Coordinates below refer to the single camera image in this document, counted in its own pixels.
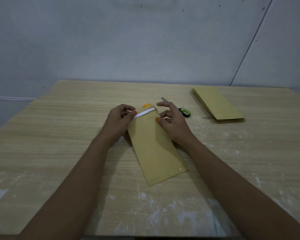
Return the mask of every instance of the white strip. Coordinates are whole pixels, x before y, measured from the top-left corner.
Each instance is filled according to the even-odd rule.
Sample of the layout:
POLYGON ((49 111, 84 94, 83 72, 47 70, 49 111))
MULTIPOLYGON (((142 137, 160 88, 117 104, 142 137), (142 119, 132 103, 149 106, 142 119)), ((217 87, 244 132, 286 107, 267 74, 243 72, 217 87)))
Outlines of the white strip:
POLYGON ((34 97, 5 97, 0 96, 0 100, 10 100, 10 101, 33 101, 34 97))
POLYGON ((145 115, 145 114, 149 113, 149 112, 152 111, 152 110, 155 110, 155 108, 150 108, 150 109, 147 109, 147 110, 145 110, 145 111, 143 111, 143 112, 141 112, 141 113, 138 113, 138 114, 137 114, 136 116, 134 116, 133 118, 139 117, 139 116, 141 116, 141 115, 145 115))

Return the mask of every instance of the orange object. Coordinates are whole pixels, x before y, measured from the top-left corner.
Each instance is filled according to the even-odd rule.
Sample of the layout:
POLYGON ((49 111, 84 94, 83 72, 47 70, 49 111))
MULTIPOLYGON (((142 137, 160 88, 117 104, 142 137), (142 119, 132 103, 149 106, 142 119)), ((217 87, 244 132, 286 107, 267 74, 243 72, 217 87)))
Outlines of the orange object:
POLYGON ((150 105, 151 105, 151 104, 145 104, 145 105, 142 106, 142 108, 148 107, 148 106, 150 106, 150 105))

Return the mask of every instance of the wooden table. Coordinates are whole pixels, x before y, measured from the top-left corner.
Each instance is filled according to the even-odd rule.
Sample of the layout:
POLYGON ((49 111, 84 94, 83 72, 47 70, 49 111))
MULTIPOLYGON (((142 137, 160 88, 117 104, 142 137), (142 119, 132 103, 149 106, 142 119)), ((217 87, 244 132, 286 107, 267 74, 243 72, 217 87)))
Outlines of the wooden table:
MULTIPOLYGON (((216 124, 192 85, 60 80, 0 128, 0 234, 18 234, 57 189, 109 110, 164 96, 192 132, 300 222, 300 97, 285 88, 218 87, 246 117, 216 124)), ((148 187, 121 138, 110 149, 89 235, 239 236, 188 155, 189 171, 148 187)))

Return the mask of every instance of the forearm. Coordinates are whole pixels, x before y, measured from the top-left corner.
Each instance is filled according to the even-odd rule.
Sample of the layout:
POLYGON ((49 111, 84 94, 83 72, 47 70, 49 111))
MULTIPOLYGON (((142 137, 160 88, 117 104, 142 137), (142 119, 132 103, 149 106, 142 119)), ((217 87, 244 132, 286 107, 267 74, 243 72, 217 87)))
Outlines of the forearm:
POLYGON ((17 239, 80 239, 96 207, 108 149, 96 137, 17 239))
POLYGON ((248 239, 300 239, 300 224, 197 139, 183 147, 234 224, 248 239))

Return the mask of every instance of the person's right hand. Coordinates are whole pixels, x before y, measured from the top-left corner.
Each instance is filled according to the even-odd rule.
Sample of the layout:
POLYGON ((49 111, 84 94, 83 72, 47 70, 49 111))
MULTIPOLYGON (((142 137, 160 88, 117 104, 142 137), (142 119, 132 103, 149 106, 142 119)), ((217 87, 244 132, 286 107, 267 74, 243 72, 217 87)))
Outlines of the person's right hand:
POLYGON ((196 139, 184 116, 172 102, 159 102, 157 106, 169 107, 170 109, 160 113, 160 118, 158 117, 155 120, 166 131, 172 141, 184 147, 187 142, 196 139))

